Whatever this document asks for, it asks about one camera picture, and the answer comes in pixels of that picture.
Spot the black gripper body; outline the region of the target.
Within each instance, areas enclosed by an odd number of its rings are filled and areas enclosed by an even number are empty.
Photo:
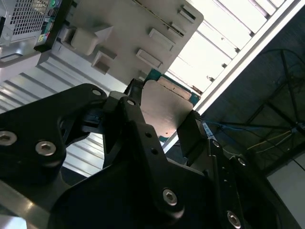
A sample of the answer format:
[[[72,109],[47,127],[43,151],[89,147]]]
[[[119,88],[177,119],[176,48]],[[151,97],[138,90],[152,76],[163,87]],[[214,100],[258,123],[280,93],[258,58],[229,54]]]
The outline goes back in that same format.
[[[165,218],[152,203],[147,181],[133,163],[110,166],[74,185],[51,210],[51,229],[219,229],[210,181],[170,163],[174,192],[184,204],[178,220]]]

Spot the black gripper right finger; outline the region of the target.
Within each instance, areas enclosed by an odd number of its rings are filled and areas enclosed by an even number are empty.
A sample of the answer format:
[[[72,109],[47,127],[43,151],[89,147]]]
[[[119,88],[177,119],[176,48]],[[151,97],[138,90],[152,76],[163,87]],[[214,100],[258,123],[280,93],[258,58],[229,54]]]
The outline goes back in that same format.
[[[197,112],[178,127],[187,159],[178,201],[191,228],[284,229],[286,208],[267,179],[242,156],[227,158],[206,135]]]

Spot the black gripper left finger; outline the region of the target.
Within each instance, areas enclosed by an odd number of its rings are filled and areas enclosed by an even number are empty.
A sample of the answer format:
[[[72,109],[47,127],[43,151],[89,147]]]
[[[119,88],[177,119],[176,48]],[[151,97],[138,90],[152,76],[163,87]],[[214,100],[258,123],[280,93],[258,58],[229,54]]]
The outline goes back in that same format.
[[[157,211],[165,216],[183,214],[169,162],[134,98],[109,97],[85,83],[3,113],[0,131],[0,178],[20,190],[51,184],[60,173],[67,147],[97,133],[105,140],[104,169],[135,164]]]

